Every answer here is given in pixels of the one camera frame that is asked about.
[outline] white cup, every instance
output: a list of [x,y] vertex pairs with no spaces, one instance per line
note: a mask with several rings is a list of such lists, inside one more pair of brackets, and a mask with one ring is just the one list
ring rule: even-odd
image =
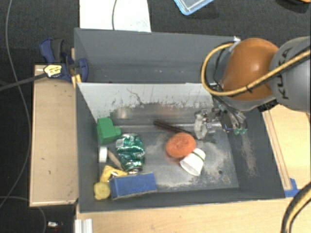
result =
[[195,149],[179,163],[189,174],[199,176],[204,164],[205,153],[201,149]]

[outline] orange sponge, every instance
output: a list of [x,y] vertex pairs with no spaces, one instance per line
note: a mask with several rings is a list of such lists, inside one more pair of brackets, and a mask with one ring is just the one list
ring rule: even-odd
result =
[[195,139],[188,133],[173,135],[166,144],[166,152],[174,158],[181,158],[195,149]]

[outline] yellow tool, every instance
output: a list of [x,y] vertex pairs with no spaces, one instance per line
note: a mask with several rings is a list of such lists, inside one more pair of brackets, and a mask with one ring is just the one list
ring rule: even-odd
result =
[[113,177],[126,176],[127,172],[106,165],[101,175],[100,181],[94,184],[95,199],[104,200],[110,196],[109,180]]
[[127,172],[113,168],[112,166],[106,165],[100,178],[100,182],[108,183],[112,176],[126,176]]

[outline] green crushed can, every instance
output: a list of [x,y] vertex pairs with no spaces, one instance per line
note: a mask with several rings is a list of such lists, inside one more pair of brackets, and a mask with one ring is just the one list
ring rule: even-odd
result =
[[145,163],[145,151],[137,134],[123,134],[116,141],[116,148],[124,171],[135,174],[142,170]]

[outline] yellow cable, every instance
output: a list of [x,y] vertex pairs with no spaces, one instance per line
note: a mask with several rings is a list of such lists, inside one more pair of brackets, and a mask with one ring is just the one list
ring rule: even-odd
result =
[[291,211],[291,214],[288,217],[287,223],[286,223],[286,232],[290,233],[290,224],[293,220],[293,218],[297,215],[297,213],[300,211],[300,209],[310,200],[311,198],[311,189],[304,194],[299,201],[294,205],[293,210]]
[[310,50],[303,52],[300,55],[297,55],[296,57],[290,59],[289,61],[283,63],[282,65],[280,65],[279,67],[277,67],[276,69],[268,72],[266,75],[256,79],[255,81],[251,82],[250,84],[248,84],[247,86],[241,87],[239,89],[235,89],[232,91],[216,91],[211,89],[206,83],[205,83],[205,72],[206,72],[206,67],[207,67],[207,63],[209,61],[209,59],[211,58],[211,56],[222,49],[228,48],[230,46],[232,46],[234,43],[226,43],[223,45],[220,45],[219,47],[216,47],[215,49],[213,49],[205,58],[203,64],[202,64],[202,69],[201,69],[201,83],[203,85],[203,87],[205,88],[205,90],[207,90],[210,94],[218,96],[218,97],[224,97],[224,96],[235,96],[237,94],[249,91],[249,89],[252,89],[253,87],[255,87],[256,85],[258,85],[259,83],[271,78],[273,75],[279,73],[280,71],[286,69],[287,67],[289,67],[290,65],[292,65],[293,63],[307,57],[308,55],[310,55]]

